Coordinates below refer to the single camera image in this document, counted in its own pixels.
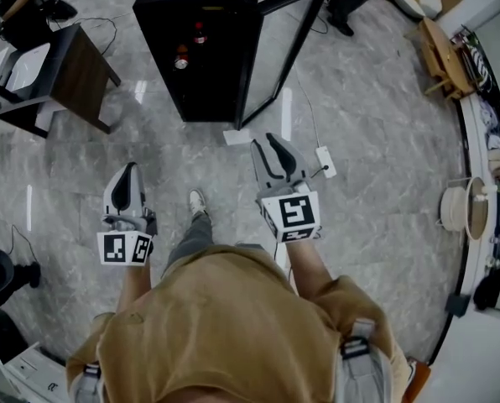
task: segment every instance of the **brown t-shirt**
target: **brown t-shirt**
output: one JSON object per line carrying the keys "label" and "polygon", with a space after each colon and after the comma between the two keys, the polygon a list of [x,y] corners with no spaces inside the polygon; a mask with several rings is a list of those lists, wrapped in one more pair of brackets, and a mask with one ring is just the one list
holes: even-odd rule
{"label": "brown t-shirt", "polygon": [[341,277],[307,301],[264,251],[216,246],[181,259],[132,307],[98,324],[67,364],[99,361],[111,403],[161,401],[191,386],[259,403],[331,402],[341,336],[357,318],[390,357],[394,401],[406,361],[381,309]]}

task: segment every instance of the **gray tile floor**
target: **gray tile floor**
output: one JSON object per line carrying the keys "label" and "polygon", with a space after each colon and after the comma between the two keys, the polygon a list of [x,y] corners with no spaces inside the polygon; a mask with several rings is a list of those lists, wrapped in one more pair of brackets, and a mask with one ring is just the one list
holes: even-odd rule
{"label": "gray tile floor", "polygon": [[[113,310],[122,270],[101,267],[96,231],[102,191],[128,161],[143,169],[148,204],[159,215],[153,277],[189,223],[186,193],[206,194],[219,243],[274,242],[253,205],[257,192],[248,145],[226,146],[225,124],[181,122],[153,63],[136,19],[134,0],[68,0],[81,17],[114,18],[117,38],[107,60],[123,80],[102,109],[114,124],[106,136],[67,112],[57,115],[45,141],[27,133],[0,137],[0,247],[10,249],[12,223],[28,234],[42,264],[38,290],[18,291],[4,309],[30,343],[68,356],[91,319]],[[349,274],[389,314],[406,353],[430,356],[456,283],[459,237],[435,226],[448,178],[462,175],[456,111],[431,83],[415,47],[403,38],[413,27],[392,4],[371,0],[352,15],[357,34],[330,28],[310,35],[286,86],[293,90],[293,143],[312,168],[320,133],[338,175],[317,176],[323,239],[317,242],[333,275]],[[109,23],[84,28],[100,50]],[[316,29],[323,29],[317,20]],[[280,132],[281,100],[249,128],[256,137]],[[34,188],[33,229],[25,228],[26,187]],[[13,260],[31,260],[15,239]]]}

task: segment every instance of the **gray jeans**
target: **gray jeans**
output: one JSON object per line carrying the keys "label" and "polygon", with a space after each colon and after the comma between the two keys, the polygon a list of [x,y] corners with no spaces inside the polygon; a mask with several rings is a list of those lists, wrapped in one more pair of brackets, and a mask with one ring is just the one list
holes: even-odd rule
{"label": "gray jeans", "polygon": [[[170,253],[166,269],[178,259],[195,254],[214,244],[213,227],[209,215],[204,212],[196,213],[195,217],[192,219],[192,224],[186,231],[185,236],[183,236],[183,240],[181,240],[180,244]],[[263,249],[263,246],[259,244],[238,243],[237,246],[239,248]]]}

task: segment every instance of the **power strip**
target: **power strip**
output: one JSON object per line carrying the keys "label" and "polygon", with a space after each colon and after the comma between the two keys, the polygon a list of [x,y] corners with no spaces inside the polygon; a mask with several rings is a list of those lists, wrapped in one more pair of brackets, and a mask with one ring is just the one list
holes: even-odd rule
{"label": "power strip", "polygon": [[330,179],[337,175],[336,167],[332,162],[332,157],[330,152],[328,152],[328,148],[326,146],[321,146],[315,150],[317,154],[317,159],[319,160],[319,164],[321,169],[328,166],[326,169],[323,169],[323,173],[325,173],[325,178]]}

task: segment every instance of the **white sneaker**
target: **white sneaker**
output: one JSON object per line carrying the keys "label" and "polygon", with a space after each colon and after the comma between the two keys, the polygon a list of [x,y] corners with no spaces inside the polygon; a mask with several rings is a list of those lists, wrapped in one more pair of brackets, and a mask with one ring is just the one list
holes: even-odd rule
{"label": "white sneaker", "polygon": [[206,199],[203,197],[203,194],[201,194],[200,191],[192,190],[190,192],[189,204],[190,204],[190,211],[192,212],[192,216],[194,216],[196,213],[199,213],[199,212],[207,213]]}

